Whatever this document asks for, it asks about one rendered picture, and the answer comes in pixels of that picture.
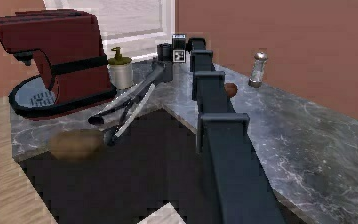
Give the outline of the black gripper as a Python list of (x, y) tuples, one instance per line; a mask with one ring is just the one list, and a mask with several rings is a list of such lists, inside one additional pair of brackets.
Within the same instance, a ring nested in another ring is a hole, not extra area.
[[(157, 46), (157, 57), (153, 59), (152, 69), (159, 73), (156, 78), (158, 82), (170, 82), (173, 80), (173, 55), (171, 44), (163, 43)], [(136, 94), (127, 103), (119, 120), (119, 124), (104, 130), (103, 140), (107, 146), (116, 144), (117, 139), (121, 137), (134, 119), (139, 115), (154, 89), (155, 85), (150, 84), (148, 88), (145, 88)]]

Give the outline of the silver sink faucet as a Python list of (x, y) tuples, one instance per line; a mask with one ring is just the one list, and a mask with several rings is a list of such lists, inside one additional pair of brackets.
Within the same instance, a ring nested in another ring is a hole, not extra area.
[(148, 88), (150, 84), (154, 84), (155, 88), (158, 83), (156, 80), (159, 73), (157, 71), (152, 70), (150, 73), (148, 73), (144, 80), (142, 80), (140, 83), (132, 86), (129, 90), (122, 93), (115, 99), (113, 99), (109, 104), (105, 106), (105, 108), (98, 112), (97, 114), (92, 115), (88, 119), (88, 123), (91, 125), (103, 125), (105, 123), (104, 117), (107, 115), (110, 115), (116, 111), (119, 111), (121, 109), (125, 109), (127, 103), (139, 92), (144, 90), (145, 88)]

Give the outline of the grey soap dispenser bottle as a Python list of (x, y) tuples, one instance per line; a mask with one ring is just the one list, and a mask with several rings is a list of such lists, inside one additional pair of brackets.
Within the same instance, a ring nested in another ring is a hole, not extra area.
[(120, 47), (111, 49), (114, 56), (108, 59), (109, 74), (112, 84), (120, 90), (134, 85), (132, 59), (121, 53)]

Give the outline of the black sink basin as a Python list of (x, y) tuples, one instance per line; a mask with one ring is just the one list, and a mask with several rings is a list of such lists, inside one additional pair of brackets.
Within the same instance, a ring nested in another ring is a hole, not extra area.
[(137, 224), (166, 203), (186, 224), (214, 224), (195, 135), (164, 110), (138, 118), (92, 160), (46, 152), (20, 166), (58, 224)]

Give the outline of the brown potato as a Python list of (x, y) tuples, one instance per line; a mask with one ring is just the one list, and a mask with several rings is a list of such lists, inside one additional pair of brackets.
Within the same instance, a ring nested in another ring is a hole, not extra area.
[(103, 133), (97, 129), (60, 132), (49, 140), (48, 146), (56, 159), (64, 161), (87, 160), (105, 148)]

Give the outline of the dark red coffee machine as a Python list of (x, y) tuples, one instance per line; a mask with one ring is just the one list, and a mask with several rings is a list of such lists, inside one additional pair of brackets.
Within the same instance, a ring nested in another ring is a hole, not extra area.
[(12, 110), (27, 119), (51, 119), (110, 101), (107, 55), (95, 15), (74, 9), (17, 12), (0, 17), (6, 53), (38, 74), (9, 94)]

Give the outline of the white framed window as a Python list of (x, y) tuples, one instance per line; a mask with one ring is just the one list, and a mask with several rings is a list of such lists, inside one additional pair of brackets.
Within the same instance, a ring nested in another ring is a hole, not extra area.
[(175, 32), (175, 0), (43, 0), (47, 9), (76, 9), (97, 17), (104, 51), (120, 47), (134, 62), (157, 55)]

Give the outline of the small brown round thing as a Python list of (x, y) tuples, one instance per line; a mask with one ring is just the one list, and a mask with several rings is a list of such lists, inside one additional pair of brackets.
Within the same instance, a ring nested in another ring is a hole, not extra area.
[(229, 98), (232, 98), (237, 94), (238, 88), (234, 83), (226, 83), (224, 88)]

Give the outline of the glass pepper shaker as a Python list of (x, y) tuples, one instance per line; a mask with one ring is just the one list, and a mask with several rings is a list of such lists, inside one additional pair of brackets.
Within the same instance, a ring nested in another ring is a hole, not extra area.
[(248, 81), (248, 85), (253, 88), (260, 88), (264, 76), (264, 67), (268, 60), (268, 55), (265, 52), (257, 52), (254, 55), (254, 64), (251, 71), (251, 76)]

